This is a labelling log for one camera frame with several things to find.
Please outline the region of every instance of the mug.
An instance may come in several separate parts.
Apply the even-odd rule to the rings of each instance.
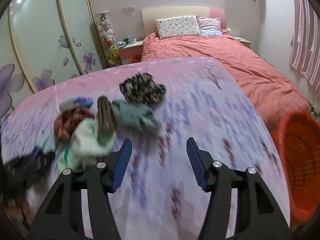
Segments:
[[[131,40],[127,38],[127,39],[124,39],[123,41],[125,42],[126,45],[128,45]]]
[[[135,44],[137,42],[137,39],[136,38],[131,38],[130,40],[129,40],[129,43],[130,44]]]

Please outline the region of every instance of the brown striped cloth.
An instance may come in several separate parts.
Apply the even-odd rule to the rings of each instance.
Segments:
[[[85,118],[93,118],[90,109],[86,106],[80,106],[71,111],[65,111],[58,115],[54,122],[53,133],[57,141],[69,143],[72,133],[78,124]]]

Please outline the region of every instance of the sliding wardrobe door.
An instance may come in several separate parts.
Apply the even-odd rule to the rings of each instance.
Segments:
[[[9,9],[17,51],[38,91],[79,75],[57,0],[13,0]]]
[[[101,70],[103,58],[92,24],[87,0],[59,0],[68,34],[74,39],[74,49],[84,73]]]
[[[15,55],[8,16],[7,9],[0,19],[0,127],[15,107],[33,95]]]

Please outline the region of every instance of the wire rack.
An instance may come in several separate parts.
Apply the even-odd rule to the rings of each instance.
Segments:
[[[320,101],[318,99],[319,94],[317,95],[316,99],[311,104],[310,101],[310,107],[311,107],[311,115],[316,119],[317,123],[320,124]]]

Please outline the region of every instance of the nightstand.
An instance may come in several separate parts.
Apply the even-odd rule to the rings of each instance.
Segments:
[[[119,49],[119,56],[121,60],[131,59],[134,56],[142,54],[142,43],[143,41],[137,41],[134,44],[125,45],[123,48]]]
[[[241,44],[243,44],[244,46],[246,46],[247,48],[250,49],[250,45],[251,45],[251,42],[250,41],[247,41],[246,39],[243,39],[241,37],[236,37],[236,36],[233,36],[237,41],[239,41]]]

